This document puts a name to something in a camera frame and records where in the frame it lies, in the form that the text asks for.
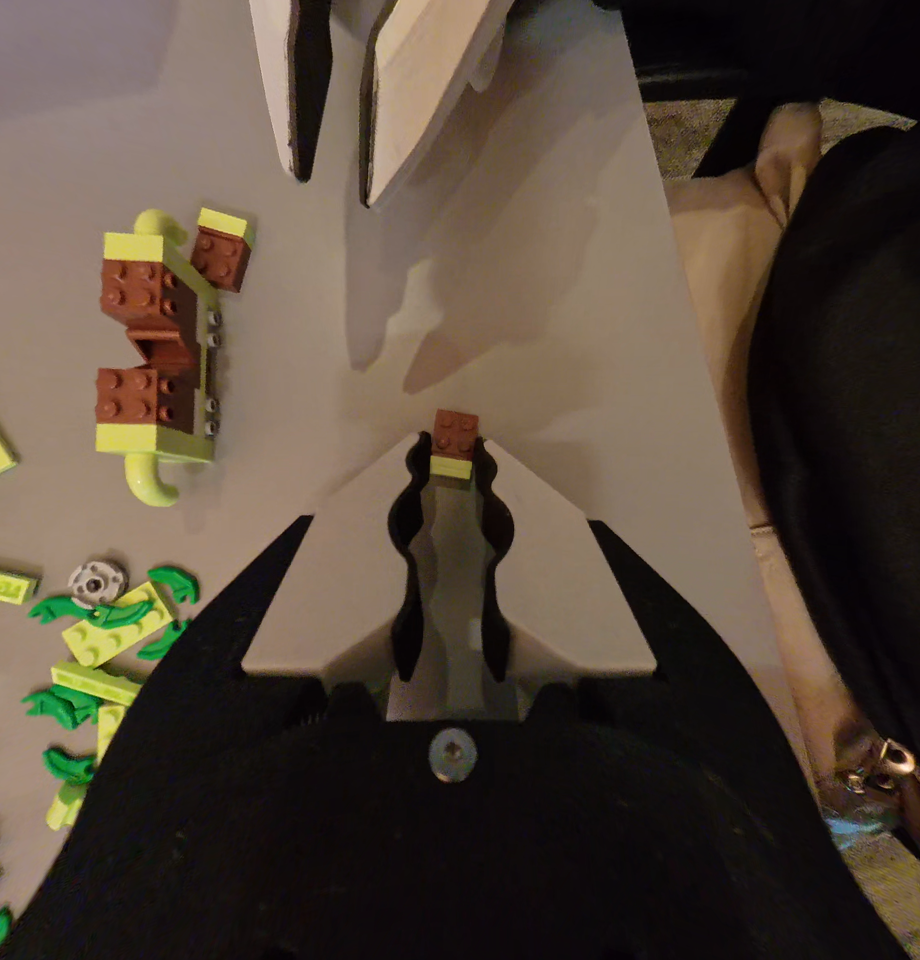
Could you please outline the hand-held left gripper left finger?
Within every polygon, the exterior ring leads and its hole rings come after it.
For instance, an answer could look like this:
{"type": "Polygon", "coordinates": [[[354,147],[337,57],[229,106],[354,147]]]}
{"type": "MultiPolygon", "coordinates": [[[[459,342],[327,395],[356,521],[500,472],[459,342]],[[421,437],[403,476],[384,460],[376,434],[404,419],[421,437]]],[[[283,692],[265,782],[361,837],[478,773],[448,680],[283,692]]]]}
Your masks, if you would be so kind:
{"type": "Polygon", "coordinates": [[[424,525],[430,434],[407,435],[314,514],[242,660],[256,675],[302,675],[331,689],[410,680],[424,625],[410,545],[424,525]]]}

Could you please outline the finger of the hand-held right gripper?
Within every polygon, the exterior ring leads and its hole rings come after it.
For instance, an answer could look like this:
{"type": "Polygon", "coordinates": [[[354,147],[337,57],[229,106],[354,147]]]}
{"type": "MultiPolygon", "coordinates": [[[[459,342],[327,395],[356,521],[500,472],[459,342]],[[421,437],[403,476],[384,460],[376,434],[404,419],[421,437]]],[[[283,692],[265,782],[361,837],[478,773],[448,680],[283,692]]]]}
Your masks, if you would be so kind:
{"type": "Polygon", "coordinates": [[[300,183],[312,175],[331,79],[330,1],[250,1],[277,154],[300,183]]]}
{"type": "Polygon", "coordinates": [[[513,1],[385,2],[371,28],[359,118],[359,199],[379,207],[413,173],[467,88],[485,90],[513,1]]]}

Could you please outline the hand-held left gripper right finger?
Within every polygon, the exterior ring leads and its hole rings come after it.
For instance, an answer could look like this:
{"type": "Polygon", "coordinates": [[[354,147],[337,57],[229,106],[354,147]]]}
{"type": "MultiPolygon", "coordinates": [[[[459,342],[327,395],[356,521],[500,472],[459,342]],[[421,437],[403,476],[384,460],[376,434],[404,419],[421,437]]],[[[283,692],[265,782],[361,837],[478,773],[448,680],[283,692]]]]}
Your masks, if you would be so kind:
{"type": "Polygon", "coordinates": [[[491,555],[481,615],[490,675],[524,690],[647,676],[656,658],[586,515],[492,440],[474,480],[491,555]]]}

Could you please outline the small brown and lime brick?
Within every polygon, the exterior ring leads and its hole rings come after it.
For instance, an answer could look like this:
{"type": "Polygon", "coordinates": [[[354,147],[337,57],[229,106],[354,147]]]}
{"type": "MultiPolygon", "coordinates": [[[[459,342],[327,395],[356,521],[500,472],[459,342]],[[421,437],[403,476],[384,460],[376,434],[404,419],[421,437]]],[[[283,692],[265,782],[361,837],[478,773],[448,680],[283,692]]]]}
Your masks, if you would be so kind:
{"type": "Polygon", "coordinates": [[[431,432],[430,474],[466,482],[473,473],[479,417],[438,409],[431,432]]]}
{"type": "Polygon", "coordinates": [[[239,294],[254,246],[255,230],[249,219],[203,206],[190,262],[220,291],[239,294]]]}

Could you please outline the brown lime brick build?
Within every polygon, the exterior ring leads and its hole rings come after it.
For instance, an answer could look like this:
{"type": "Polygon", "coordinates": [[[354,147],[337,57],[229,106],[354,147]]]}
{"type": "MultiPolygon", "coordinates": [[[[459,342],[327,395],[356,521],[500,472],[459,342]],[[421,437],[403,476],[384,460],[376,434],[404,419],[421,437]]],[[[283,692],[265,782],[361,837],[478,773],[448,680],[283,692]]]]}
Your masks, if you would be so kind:
{"type": "Polygon", "coordinates": [[[130,232],[104,235],[99,306],[140,363],[97,370],[95,447],[121,457],[132,494],[158,508],[178,499],[161,468],[212,463],[219,430],[221,305],[183,254],[186,239],[157,208],[140,212],[130,232]]]}

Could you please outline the scattered lime bricks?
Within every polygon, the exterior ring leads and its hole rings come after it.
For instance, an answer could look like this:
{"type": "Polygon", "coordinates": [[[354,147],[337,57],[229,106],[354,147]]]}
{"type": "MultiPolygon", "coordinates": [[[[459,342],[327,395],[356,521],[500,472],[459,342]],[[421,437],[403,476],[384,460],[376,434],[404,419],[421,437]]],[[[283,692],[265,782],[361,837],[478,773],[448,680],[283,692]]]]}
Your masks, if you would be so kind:
{"type": "MultiPolygon", "coordinates": [[[[8,473],[18,464],[14,455],[0,431],[0,476],[8,473]]],[[[40,579],[33,574],[19,569],[1,568],[0,566],[0,602],[24,607],[35,598],[40,579]]],[[[102,641],[112,641],[114,633],[123,633],[137,625],[143,626],[145,619],[149,619],[159,610],[157,604],[162,597],[157,588],[150,583],[144,585],[138,599],[124,601],[124,594],[111,605],[100,605],[93,608],[82,608],[75,604],[70,595],[52,595],[39,599],[30,607],[27,614],[41,624],[47,625],[61,618],[73,618],[80,626],[96,629],[102,641]]],[[[65,725],[66,729],[73,729],[87,718],[86,706],[73,705],[73,701],[65,694],[34,695],[34,706],[31,713],[37,714],[39,708],[45,705],[46,714],[53,716],[65,725]]]]}

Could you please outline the grey round brick piece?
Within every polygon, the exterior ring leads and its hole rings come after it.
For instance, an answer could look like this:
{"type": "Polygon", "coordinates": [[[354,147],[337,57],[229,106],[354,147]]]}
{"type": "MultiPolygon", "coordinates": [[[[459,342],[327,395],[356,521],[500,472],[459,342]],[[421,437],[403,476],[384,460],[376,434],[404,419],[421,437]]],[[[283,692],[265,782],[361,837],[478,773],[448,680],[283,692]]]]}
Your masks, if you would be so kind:
{"type": "Polygon", "coordinates": [[[111,605],[129,588],[129,574],[117,561],[89,559],[70,574],[71,600],[81,608],[111,605]]]}

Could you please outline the scattered green leaf pieces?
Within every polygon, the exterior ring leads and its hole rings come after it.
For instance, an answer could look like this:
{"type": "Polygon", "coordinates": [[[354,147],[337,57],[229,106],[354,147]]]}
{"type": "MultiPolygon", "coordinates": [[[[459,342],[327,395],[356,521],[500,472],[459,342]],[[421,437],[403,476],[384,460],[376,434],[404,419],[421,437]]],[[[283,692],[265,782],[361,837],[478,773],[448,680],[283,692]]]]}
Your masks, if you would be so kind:
{"type": "Polygon", "coordinates": [[[99,555],[0,601],[0,934],[54,865],[138,688],[195,615],[201,571],[99,555]]]}

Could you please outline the beige cloth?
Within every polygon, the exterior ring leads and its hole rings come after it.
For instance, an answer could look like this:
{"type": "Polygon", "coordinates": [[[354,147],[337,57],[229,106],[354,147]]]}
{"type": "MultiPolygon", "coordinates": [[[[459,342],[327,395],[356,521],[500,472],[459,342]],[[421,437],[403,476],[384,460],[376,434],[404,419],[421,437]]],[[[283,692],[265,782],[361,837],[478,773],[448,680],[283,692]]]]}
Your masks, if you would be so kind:
{"type": "Polygon", "coordinates": [[[808,613],[760,483],[747,401],[754,324],[778,243],[822,155],[815,103],[776,109],[754,159],[727,174],[665,184],[754,554],[797,712],[806,769],[833,774],[850,742],[871,728],[808,613]]]}

